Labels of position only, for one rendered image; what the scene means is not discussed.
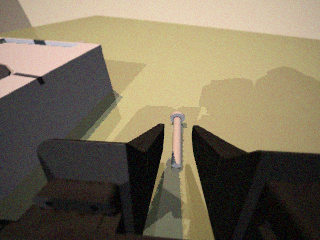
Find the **grey disc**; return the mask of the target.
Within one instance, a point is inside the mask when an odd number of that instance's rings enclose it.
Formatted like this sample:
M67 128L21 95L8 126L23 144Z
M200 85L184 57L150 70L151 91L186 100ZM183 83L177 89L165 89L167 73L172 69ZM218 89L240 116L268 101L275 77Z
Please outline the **grey disc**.
M10 75L10 70L4 66L0 64L0 79L7 77Z

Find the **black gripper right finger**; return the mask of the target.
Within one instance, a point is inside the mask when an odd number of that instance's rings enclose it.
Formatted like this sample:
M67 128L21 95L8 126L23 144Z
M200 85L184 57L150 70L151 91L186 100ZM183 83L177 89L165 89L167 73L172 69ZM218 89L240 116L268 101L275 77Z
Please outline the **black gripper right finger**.
M215 240L242 240L267 181L320 182L320 154L248 153L199 125L192 146Z

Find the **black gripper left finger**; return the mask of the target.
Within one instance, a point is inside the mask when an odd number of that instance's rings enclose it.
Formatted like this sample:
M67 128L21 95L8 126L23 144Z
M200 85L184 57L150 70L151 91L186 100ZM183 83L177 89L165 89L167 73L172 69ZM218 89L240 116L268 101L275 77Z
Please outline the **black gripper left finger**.
M119 186L125 232L143 234L163 152L164 124L124 142L48 139L37 155L48 183L53 178Z

